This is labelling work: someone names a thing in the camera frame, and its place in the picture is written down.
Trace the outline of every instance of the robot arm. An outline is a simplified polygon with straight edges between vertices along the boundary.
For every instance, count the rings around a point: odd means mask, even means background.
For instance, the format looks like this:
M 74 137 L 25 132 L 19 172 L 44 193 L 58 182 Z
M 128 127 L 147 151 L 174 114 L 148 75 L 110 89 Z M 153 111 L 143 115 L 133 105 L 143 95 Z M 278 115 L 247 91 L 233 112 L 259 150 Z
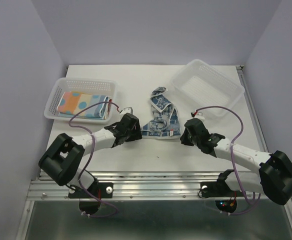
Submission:
M 198 118 L 188 120 L 180 138 L 187 146 L 197 146 L 203 153 L 231 161 L 231 141 L 218 133 L 210 134 Z M 238 144 L 233 145 L 236 163 L 251 172 L 239 173 L 245 190 L 265 194 L 270 200 L 285 205 L 292 197 L 292 162 L 281 151 L 260 152 Z M 202 197 L 228 197 L 240 186 L 234 170 L 221 173 L 214 182 L 206 182 Z
M 39 167 L 44 170 L 59 186 L 72 185 L 81 188 L 79 167 L 83 156 L 92 151 L 114 148 L 124 142 L 142 138 L 139 119 L 131 114 L 132 108 L 125 108 L 121 120 L 95 132 L 94 144 L 90 134 L 71 137 L 66 133 L 57 136 L 39 160 Z M 96 193 L 97 179 L 85 171 L 81 176 L 82 185 L 92 194 Z

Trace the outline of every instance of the folded towel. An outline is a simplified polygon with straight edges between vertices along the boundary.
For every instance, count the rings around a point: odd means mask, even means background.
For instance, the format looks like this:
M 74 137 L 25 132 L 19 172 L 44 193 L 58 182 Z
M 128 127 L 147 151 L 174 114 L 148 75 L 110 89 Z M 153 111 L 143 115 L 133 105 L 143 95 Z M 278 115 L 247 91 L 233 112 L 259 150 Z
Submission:
M 176 139 L 181 136 L 177 109 L 163 96 L 166 91 L 166 87 L 158 87 L 151 93 L 150 104 L 154 119 L 142 127 L 143 138 Z
M 107 102 L 110 98 L 106 95 L 90 95 L 67 91 L 61 97 L 57 111 L 61 117 L 72 117 L 83 109 L 100 102 Z M 105 119 L 108 116 L 108 104 L 101 103 L 79 114 L 81 118 Z

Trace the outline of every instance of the white table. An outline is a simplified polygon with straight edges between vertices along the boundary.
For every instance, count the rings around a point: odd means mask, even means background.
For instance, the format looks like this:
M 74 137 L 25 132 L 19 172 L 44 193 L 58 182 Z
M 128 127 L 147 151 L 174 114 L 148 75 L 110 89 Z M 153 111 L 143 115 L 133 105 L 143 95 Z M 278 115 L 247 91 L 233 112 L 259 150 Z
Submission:
M 149 102 L 151 92 L 159 86 L 167 87 L 168 93 L 165 96 L 177 107 L 179 120 L 182 124 L 181 130 L 184 131 L 184 124 L 191 118 L 190 113 L 194 111 L 194 108 L 187 105 L 180 97 L 175 96 L 174 88 L 170 84 L 171 77 L 181 67 L 181 65 L 70 65 L 66 77 L 116 81 L 118 95 L 114 102 L 119 104 L 121 108 L 133 107 L 133 114 L 139 118 L 141 126 L 152 119 Z M 240 84 L 235 66 L 215 66 L 215 68 Z M 244 97 L 240 99 L 233 110 L 240 115 L 244 123 L 244 132 L 237 143 L 259 150 L 258 138 Z M 117 120 L 118 115 L 115 114 L 109 124 Z M 220 120 L 206 119 L 204 124 L 210 133 L 219 133 L 230 139 L 240 130 L 239 121 L 231 113 Z M 104 127 L 92 124 L 85 126 L 93 132 Z M 67 123 L 55 120 L 48 146 L 61 133 L 70 136 L 86 134 L 84 130 L 71 128 Z M 81 167 L 84 166 L 87 159 L 88 156 L 82 159 Z M 92 172 L 223 172 L 226 169 L 232 169 L 231 162 L 203 154 L 196 147 L 182 145 L 179 139 L 142 139 L 112 149 L 103 149 L 94 153 L 87 168 Z

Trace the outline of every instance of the white plastic basket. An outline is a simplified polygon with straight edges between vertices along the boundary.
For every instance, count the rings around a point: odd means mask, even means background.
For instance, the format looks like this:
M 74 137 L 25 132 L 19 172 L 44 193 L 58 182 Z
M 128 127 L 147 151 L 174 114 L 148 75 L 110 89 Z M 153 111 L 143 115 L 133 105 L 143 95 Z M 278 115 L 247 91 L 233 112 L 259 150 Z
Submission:
M 245 92 L 243 86 L 198 59 L 179 70 L 172 77 L 171 84 L 194 109 L 208 106 L 231 109 Z M 220 108 L 205 110 L 209 117 L 222 117 L 227 112 Z
M 63 77 L 56 81 L 52 88 L 48 101 L 45 106 L 44 116 L 48 119 L 69 121 L 69 117 L 59 116 L 56 110 L 60 100 L 65 92 L 76 91 L 85 94 L 106 95 L 116 103 L 117 83 L 110 80 L 89 79 L 89 78 L 67 78 Z M 110 112 L 107 119 L 96 120 L 87 118 L 75 118 L 73 122 L 77 123 L 92 123 L 92 124 L 106 124 L 111 118 L 116 107 L 111 105 Z

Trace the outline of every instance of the blue and white garment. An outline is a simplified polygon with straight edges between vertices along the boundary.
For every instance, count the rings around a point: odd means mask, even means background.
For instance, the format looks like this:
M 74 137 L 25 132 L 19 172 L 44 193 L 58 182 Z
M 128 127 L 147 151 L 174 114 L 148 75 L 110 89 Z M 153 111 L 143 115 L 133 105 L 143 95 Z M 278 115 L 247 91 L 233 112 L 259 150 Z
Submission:
M 150 96 L 151 112 L 154 119 L 141 129 L 141 135 L 147 139 L 177 139 L 181 137 L 178 112 L 163 94 L 166 87 L 156 88 Z

